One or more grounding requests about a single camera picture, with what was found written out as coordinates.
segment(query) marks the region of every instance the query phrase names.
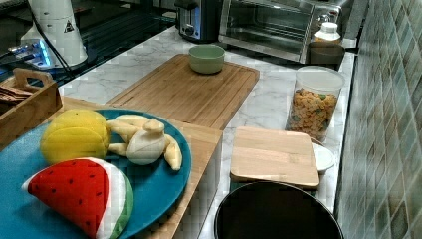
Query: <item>toaster oven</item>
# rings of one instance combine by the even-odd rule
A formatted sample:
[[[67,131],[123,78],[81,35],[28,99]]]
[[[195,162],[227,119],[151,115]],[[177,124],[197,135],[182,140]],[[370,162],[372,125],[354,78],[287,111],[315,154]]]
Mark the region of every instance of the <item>toaster oven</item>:
[[[304,64],[314,33],[323,22],[341,27],[340,16],[339,6],[302,0],[224,0],[218,39]]]

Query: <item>plush watermelon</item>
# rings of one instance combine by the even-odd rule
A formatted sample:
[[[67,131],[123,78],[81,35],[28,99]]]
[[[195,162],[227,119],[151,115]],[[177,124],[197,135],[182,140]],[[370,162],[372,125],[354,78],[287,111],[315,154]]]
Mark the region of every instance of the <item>plush watermelon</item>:
[[[133,207],[127,177],[114,165],[87,157],[50,166],[22,186],[91,238],[117,238]]]

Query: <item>toy lemon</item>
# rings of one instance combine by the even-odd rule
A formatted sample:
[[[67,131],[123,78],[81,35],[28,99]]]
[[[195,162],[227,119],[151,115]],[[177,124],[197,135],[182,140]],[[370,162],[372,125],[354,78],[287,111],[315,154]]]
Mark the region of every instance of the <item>toy lemon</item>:
[[[90,110],[68,110],[44,132],[40,149],[49,164],[78,157],[106,157],[111,131],[106,118]]]

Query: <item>white plate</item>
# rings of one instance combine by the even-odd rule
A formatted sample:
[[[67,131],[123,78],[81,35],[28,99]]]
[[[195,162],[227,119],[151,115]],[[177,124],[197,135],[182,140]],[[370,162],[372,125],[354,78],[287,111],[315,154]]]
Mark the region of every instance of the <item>white plate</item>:
[[[329,168],[334,166],[334,155],[329,149],[316,143],[313,143],[313,149],[317,171],[320,174],[324,174]]]

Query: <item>teal plate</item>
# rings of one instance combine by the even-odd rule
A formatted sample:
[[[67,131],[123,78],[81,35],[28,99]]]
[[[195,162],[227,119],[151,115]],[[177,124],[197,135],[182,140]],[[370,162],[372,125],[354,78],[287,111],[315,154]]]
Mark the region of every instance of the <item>teal plate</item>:
[[[98,112],[107,120],[127,114],[160,120],[165,125],[165,133],[176,139],[182,152],[183,160],[179,171],[173,171],[162,157],[155,163],[145,166],[133,164],[125,157],[113,153],[109,153],[105,158],[126,174],[133,188],[133,211],[120,235],[120,238],[129,238],[147,230],[182,195],[192,166],[191,153],[183,135],[163,119],[129,110]],[[47,126],[42,124],[30,130],[0,152],[1,238],[87,237],[77,226],[21,189],[26,179],[48,167],[39,147],[41,136]],[[121,142],[121,138],[113,134],[111,142]]]

